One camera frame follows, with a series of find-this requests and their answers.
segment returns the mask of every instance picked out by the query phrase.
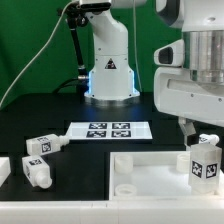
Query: white plastic part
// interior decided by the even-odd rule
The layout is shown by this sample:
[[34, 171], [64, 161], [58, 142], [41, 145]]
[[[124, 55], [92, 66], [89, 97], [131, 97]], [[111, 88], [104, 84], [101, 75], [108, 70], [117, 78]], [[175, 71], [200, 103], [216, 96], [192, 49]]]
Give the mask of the white plastic part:
[[223, 0], [184, 1], [183, 32], [224, 30]]
[[49, 188], [52, 184], [52, 179], [49, 178], [48, 173], [44, 171], [39, 171], [35, 177], [37, 185], [41, 188]]
[[11, 173], [10, 161], [8, 157], [0, 158], [0, 187]]
[[212, 194], [219, 187], [222, 149], [209, 143], [191, 146], [189, 185], [192, 192]]
[[175, 23], [173, 23], [170, 27], [182, 29], [184, 24], [184, 0], [180, 0], [180, 10], [179, 16]]
[[156, 11], [162, 11], [166, 7], [166, 4], [167, 0], [156, 0]]
[[201, 134], [199, 136], [199, 144], [203, 144], [203, 143], [210, 143], [212, 145], [216, 145], [219, 143], [219, 136]]
[[118, 155], [115, 157], [115, 170], [118, 173], [128, 174], [133, 171], [133, 157], [131, 155]]
[[120, 184], [115, 188], [115, 195], [121, 197], [134, 197], [137, 195], [137, 188], [132, 184]]
[[176, 169], [180, 173], [189, 173], [190, 169], [190, 152], [181, 153], [177, 156]]
[[87, 100], [123, 101], [137, 97], [134, 72], [128, 64], [128, 31], [110, 10], [86, 14], [93, 28], [95, 66], [89, 73]]
[[23, 172], [33, 187], [49, 188], [52, 184], [50, 167], [40, 156], [22, 158]]
[[194, 82], [190, 71], [182, 68], [160, 67], [156, 71], [154, 101], [160, 112], [224, 127], [223, 100], [223, 83]]
[[146, 3], [147, 0], [113, 0], [112, 8], [132, 8], [135, 6], [141, 6]]
[[27, 153], [29, 155], [45, 155], [61, 150], [61, 146], [69, 144], [68, 136], [57, 136], [55, 134], [28, 139], [26, 141]]
[[[166, 49], [166, 48], [172, 48], [173, 50], [173, 62], [172, 64], [161, 64], [159, 61], [159, 54], [162, 50]], [[175, 41], [172, 44], [169, 44], [165, 47], [162, 47], [158, 50], [155, 51], [154, 53], [154, 61], [157, 65], [164, 65], [164, 66], [168, 66], [168, 67], [179, 67], [182, 66], [184, 63], [184, 41], [183, 40], [178, 40]]]

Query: white tray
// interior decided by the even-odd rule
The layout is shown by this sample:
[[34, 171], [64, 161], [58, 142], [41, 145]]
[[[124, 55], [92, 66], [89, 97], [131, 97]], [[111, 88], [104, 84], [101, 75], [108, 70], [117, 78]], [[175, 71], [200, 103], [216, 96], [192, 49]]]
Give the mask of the white tray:
[[[184, 152], [125, 152], [111, 153], [110, 160], [110, 200], [146, 200], [149, 197], [194, 197], [188, 185], [188, 174], [176, 170], [177, 155]], [[120, 174], [114, 170], [116, 155], [132, 155], [134, 168], [130, 174]], [[115, 188], [120, 184], [137, 187], [134, 197], [115, 196]], [[220, 189], [224, 190], [224, 175], [220, 172]]]

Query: cable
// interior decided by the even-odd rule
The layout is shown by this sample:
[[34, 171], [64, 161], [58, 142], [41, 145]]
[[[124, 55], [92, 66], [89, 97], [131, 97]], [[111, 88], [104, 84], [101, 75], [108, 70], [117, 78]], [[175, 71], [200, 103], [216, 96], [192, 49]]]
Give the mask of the cable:
[[71, 4], [74, 4], [74, 2], [70, 2], [68, 3], [62, 13], [61, 13], [61, 17], [59, 18], [58, 22], [56, 23], [48, 41], [46, 42], [46, 44], [40, 49], [40, 51], [33, 57], [33, 59], [24, 67], [24, 69], [17, 75], [16, 79], [12, 82], [12, 84], [9, 86], [9, 88], [7, 89], [7, 91], [5, 92], [4, 96], [2, 97], [2, 100], [0, 102], [0, 109], [4, 103], [4, 100], [5, 98], [7, 97], [8, 93], [11, 91], [11, 89], [13, 88], [13, 86], [16, 84], [16, 82], [19, 80], [19, 78], [24, 74], [24, 72], [30, 67], [30, 65], [41, 55], [41, 53], [47, 48], [47, 46], [49, 45], [49, 43], [51, 42], [51, 40], [53, 39], [57, 29], [58, 29], [58, 26], [60, 25], [61, 23], [61, 20], [63, 18], [63, 15], [67, 9], [68, 6], [70, 6]]
[[133, 24], [134, 24], [134, 47], [135, 47], [135, 64], [137, 70], [137, 77], [138, 77], [138, 85], [139, 90], [142, 92], [142, 84], [139, 75], [139, 67], [138, 67], [138, 49], [137, 49], [137, 30], [136, 30], [136, 0], [133, 0]]
[[52, 93], [58, 93], [58, 91], [64, 87], [67, 86], [67, 84], [74, 82], [74, 81], [78, 81], [78, 78], [72, 78], [72, 79], [68, 79], [65, 82], [63, 82], [61, 85], [59, 85]]
[[55, 90], [53, 91], [53, 94], [57, 94], [61, 89], [63, 89], [63, 88], [67, 88], [67, 87], [70, 87], [70, 86], [77, 86], [77, 84], [76, 84], [76, 85], [73, 85], [73, 84], [67, 84], [67, 85], [61, 86], [60, 88], [58, 87], [57, 89], [55, 89]]

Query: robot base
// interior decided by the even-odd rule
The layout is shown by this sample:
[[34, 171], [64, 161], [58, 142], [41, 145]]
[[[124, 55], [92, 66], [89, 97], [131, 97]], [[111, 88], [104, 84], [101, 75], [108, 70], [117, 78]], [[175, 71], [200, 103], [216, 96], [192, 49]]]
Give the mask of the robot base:
[[130, 98], [126, 98], [123, 100], [103, 100], [103, 99], [96, 99], [92, 96], [85, 95], [85, 102], [87, 104], [91, 104], [94, 106], [99, 107], [124, 107], [131, 104], [137, 104], [140, 102], [140, 94], [135, 94]]

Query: black cable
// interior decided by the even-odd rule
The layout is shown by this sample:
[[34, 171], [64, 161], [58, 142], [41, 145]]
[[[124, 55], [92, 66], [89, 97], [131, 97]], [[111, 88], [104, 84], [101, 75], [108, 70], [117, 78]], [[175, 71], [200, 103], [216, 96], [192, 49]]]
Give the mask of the black cable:
[[59, 92], [60, 89], [68, 87], [68, 83], [74, 82], [74, 81], [78, 81], [78, 78], [72, 78], [72, 79], [68, 79], [65, 82], [63, 82], [61, 85], [59, 85], [52, 93], [56, 94]]

